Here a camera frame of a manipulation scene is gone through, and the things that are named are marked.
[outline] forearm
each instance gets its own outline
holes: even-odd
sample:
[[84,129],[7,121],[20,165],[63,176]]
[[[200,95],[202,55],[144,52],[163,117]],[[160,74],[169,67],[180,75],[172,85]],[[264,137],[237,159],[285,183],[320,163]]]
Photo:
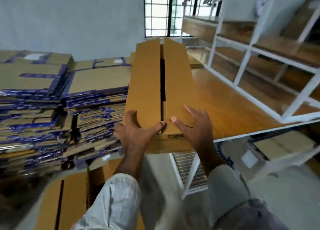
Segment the forearm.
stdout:
[[124,150],[125,155],[114,174],[128,174],[138,181],[145,149],[133,145],[124,148]]
[[196,152],[200,158],[202,167],[207,177],[216,167],[226,164],[226,161],[218,155],[213,143],[197,148]]

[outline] open cardboard box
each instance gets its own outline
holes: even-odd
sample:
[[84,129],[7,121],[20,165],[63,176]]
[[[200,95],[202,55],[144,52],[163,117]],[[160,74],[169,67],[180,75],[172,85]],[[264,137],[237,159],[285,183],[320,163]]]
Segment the open cardboard box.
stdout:
[[[69,175],[51,183],[44,193],[34,230],[70,230],[93,204],[121,160],[110,160],[89,173]],[[144,229],[141,215],[137,229]]]
[[183,44],[169,38],[137,44],[125,112],[137,111],[135,123],[147,129],[166,123],[152,139],[147,153],[188,151],[193,148],[170,121],[172,116],[192,127],[193,118],[184,104],[199,109],[188,54]]

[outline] finger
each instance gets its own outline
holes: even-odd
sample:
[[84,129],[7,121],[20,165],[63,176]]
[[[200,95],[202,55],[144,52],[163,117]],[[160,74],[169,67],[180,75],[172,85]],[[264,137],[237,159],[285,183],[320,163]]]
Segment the finger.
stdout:
[[133,121],[134,116],[137,116],[136,110],[130,110],[126,112],[124,116],[125,116],[126,125],[136,126]]
[[191,129],[175,116],[171,117],[170,120],[184,135]]
[[118,133],[117,131],[114,131],[114,132],[112,133],[112,135],[113,135],[114,137],[120,139],[120,135],[119,135],[119,133]]
[[165,126],[165,122],[164,121],[160,121],[156,125],[152,126],[150,129],[148,129],[148,131],[150,132],[150,134],[152,136],[154,136],[155,134],[158,134],[159,131],[161,131],[164,126]]
[[117,132],[121,132],[125,127],[122,124],[116,123],[113,129]]
[[192,115],[192,117],[194,117],[194,118],[199,117],[199,113],[196,110],[194,110],[193,108],[191,108],[187,105],[183,105],[183,106]]
[[209,114],[203,107],[201,108],[201,113],[209,118]]

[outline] white wall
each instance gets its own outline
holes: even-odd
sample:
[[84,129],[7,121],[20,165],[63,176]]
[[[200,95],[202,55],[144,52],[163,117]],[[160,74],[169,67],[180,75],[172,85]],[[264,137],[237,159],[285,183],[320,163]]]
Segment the white wall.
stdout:
[[[278,35],[291,20],[297,9],[305,0],[276,0],[270,17],[264,27],[264,35]],[[226,8],[226,20],[256,19],[255,7],[257,0],[229,0]]]
[[0,0],[0,49],[128,56],[144,40],[143,0]]

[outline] sleeve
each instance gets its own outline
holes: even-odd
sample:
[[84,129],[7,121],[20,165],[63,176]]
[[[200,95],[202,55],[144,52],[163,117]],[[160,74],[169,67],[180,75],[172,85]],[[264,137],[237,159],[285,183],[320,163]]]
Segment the sleeve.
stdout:
[[74,229],[136,229],[140,200],[137,180],[127,174],[115,174],[104,184],[93,205]]
[[243,177],[227,165],[212,170],[208,177],[211,224],[234,207],[254,199]]

